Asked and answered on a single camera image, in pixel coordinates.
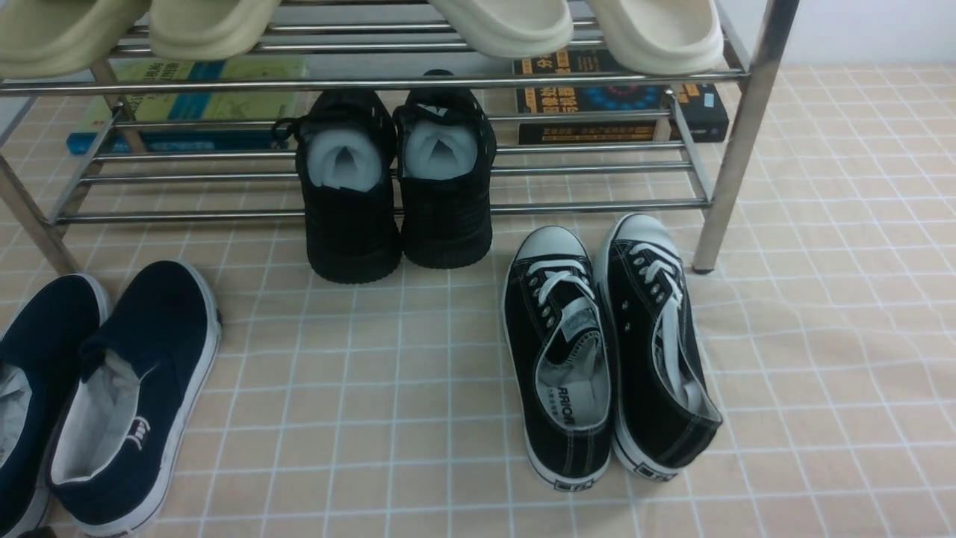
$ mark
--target shoe rack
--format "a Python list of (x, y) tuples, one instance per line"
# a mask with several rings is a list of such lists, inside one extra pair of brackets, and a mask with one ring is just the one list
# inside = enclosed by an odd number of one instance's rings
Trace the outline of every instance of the shoe rack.
[[(425, 0), (286, 0), (286, 6), (395, 6), (424, 4)], [(704, 228), (693, 258), (693, 269), (700, 274), (713, 270), (720, 252), (730, 214), (737, 199), (750, 155), (763, 121), (776, 79), (781, 57), (790, 35), (799, 0), (768, 0), (761, 31), (754, 54), (750, 57), (741, 45), (737, 33), (724, 21), (725, 58), (728, 68), (696, 75), (658, 77), (636, 73), (589, 73), (574, 75), (520, 76), (491, 75), (481, 77), (448, 78), (349, 78), (323, 79), (302, 78), (286, 80), (222, 80), (222, 81), (147, 81), (119, 83), (108, 61), (101, 60), (91, 67), (94, 82), (16, 82), (0, 83), (0, 98), (24, 96), (103, 96), (114, 114), (96, 136), (93, 145), (76, 172), (66, 185), (58, 201), (48, 213), (36, 205), (23, 184), (16, 177), (6, 160), (0, 156), (0, 198), (10, 207), (14, 216), (42, 251), (53, 268), (67, 274), (79, 269), (69, 249), (63, 243), (63, 235), (73, 225), (111, 223), (173, 223), (213, 221), (254, 221), (302, 218), (301, 210), (221, 210), (221, 211), (163, 211), (88, 213), (81, 210), (83, 199), (90, 189), (100, 185), (130, 184), (184, 184), (184, 183), (241, 183), (297, 181), (294, 173), (242, 172), (242, 173), (125, 173), (103, 174), (102, 168), (116, 163), (182, 163), (206, 160), (232, 160), (250, 162), (293, 158), (289, 150), (227, 151), (227, 152), (146, 152), (139, 136), (141, 129), (173, 128), (262, 128), (272, 122), (137, 122), (129, 114), (125, 97), (145, 93), (185, 92), (230, 92), (230, 91), (320, 91), (333, 88), (369, 88), (374, 90), (409, 90), (418, 87), (466, 86), (472, 89), (526, 88), (551, 86), (611, 86), (611, 85), (664, 85), (677, 86), (690, 83), (733, 82), (741, 91), (741, 100), (733, 120), (728, 145), (715, 181), (711, 182), (691, 140), (687, 123), (677, 104), (673, 91), (664, 93), (662, 106), (656, 110), (629, 112), (579, 113), (574, 115), (549, 115), (530, 117), (522, 115), (497, 116), (495, 123), (531, 123), (561, 121), (589, 122), (612, 115), (620, 119), (654, 119), (657, 121), (655, 140), (652, 142), (628, 142), (613, 144), (577, 144), (564, 146), (502, 146), (499, 155), (539, 154), (600, 154), (613, 151), (678, 150), (681, 159), (673, 161), (637, 162), (630, 165), (606, 165), (596, 155), (594, 165), (497, 167), (494, 175), (572, 175), (600, 173), (651, 173), (686, 172), (693, 187), (694, 196), (680, 199), (650, 199), (633, 201), (602, 201), (589, 203), (553, 204), (508, 204), (492, 207), (496, 215), (544, 214), (544, 213), (617, 213), (662, 210), (697, 210), (705, 215)], [(594, 31), (598, 25), (593, 19), (577, 20), (576, 30)], [(410, 37), (401, 42), (349, 42), (308, 43), (303, 36), (314, 35), (396, 35)], [(134, 27), (127, 35), (142, 39), (148, 35), (146, 27)], [(360, 23), (360, 24), (273, 24), (266, 31), (267, 42), (260, 43), (251, 55), (351, 55), (351, 54), (436, 54), (468, 52), (471, 49), (444, 21), (421, 23)], [(295, 42), (285, 43), (282, 38), (296, 37)], [(577, 38), (572, 47), (594, 48), (602, 44), (599, 38)], [(147, 45), (120, 43), (110, 55), (111, 59), (151, 57)], [(680, 141), (670, 141), (670, 120), (680, 132)], [(122, 136), (132, 148), (130, 154), (104, 152), (106, 144), (116, 136)]]

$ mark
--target slipper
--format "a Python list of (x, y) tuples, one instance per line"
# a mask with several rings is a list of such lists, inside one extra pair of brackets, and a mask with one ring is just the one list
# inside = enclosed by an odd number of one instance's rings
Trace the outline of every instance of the slipper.
[(588, 0), (611, 55), (653, 75), (712, 69), (724, 53), (714, 0)]
[(565, 0), (428, 0), (486, 56), (522, 59), (563, 49), (575, 33)]
[(153, 0), (149, 46), (156, 56), (221, 60), (258, 43), (281, 0)]
[(0, 10), (0, 78), (83, 71), (148, 9), (149, 0), (10, 0)]

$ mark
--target book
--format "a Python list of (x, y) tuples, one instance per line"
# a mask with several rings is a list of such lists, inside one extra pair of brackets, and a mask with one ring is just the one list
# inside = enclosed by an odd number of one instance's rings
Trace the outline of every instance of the book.
[[(627, 70), (606, 49), (562, 50), (551, 55), (516, 60), (517, 75), (555, 73), (620, 73)], [(517, 90), (517, 110), (532, 115), (575, 112), (649, 110), (661, 108), (664, 86), (552, 87)], [(698, 143), (719, 143), (727, 137), (730, 120), (713, 84), (681, 86), (678, 103), (691, 137)], [(654, 138), (654, 120), (520, 123), (518, 144), (638, 142)], [(676, 128), (671, 138), (680, 139)]]
[[(237, 57), (225, 61), (135, 60), (115, 69), (121, 82), (145, 80), (277, 79), (306, 76), (301, 57)], [(278, 120), (296, 115), (297, 92), (225, 92), (207, 94), (146, 94), (128, 97), (136, 119), (144, 122), (199, 120)], [(67, 137), (74, 155), (90, 150), (93, 140), (109, 122), (110, 109), (103, 99), (94, 99)], [(212, 151), (268, 149), (275, 147), (270, 130), (154, 130), (143, 131), (150, 151)], [(117, 137), (113, 153), (128, 153), (129, 146)]]

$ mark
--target white shoe insert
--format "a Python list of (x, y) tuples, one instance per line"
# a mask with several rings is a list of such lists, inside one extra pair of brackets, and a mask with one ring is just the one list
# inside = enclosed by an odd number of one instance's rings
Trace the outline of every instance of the white shoe insert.
[(0, 365), (0, 466), (20, 440), (32, 393), (24, 371)]
[(325, 129), (308, 144), (309, 178), (316, 187), (368, 192), (381, 182), (379, 151), (364, 131)]
[(86, 481), (102, 471), (126, 441), (139, 401), (140, 378), (129, 363), (107, 352), (103, 365), (76, 390), (50, 471), (53, 482)]
[(478, 139), (462, 125), (419, 120), (404, 148), (405, 172), (420, 179), (454, 179), (471, 172), (478, 160)]

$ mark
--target black sneaker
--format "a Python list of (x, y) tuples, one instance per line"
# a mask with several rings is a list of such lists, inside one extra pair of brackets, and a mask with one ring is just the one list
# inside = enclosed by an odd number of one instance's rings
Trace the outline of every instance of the black sneaker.
[[(285, 128), (280, 135), (276, 130)], [(315, 272), (339, 283), (390, 275), (402, 260), (389, 168), (395, 125), (371, 90), (323, 92), (307, 116), (280, 120), (295, 136), (295, 170), (305, 200), (306, 249)]]
[(498, 149), (478, 100), (463, 88), (412, 90), (394, 117), (405, 255), (433, 269), (484, 258), (491, 248), (489, 184)]
[(611, 460), (612, 373), (590, 278), (577, 237), (550, 226), (518, 249), (502, 300), (528, 456), (558, 491), (590, 488)]
[(595, 277), (618, 362), (615, 453), (638, 475), (669, 481), (723, 422), (707, 395), (681, 258), (660, 222), (632, 214), (608, 235)]

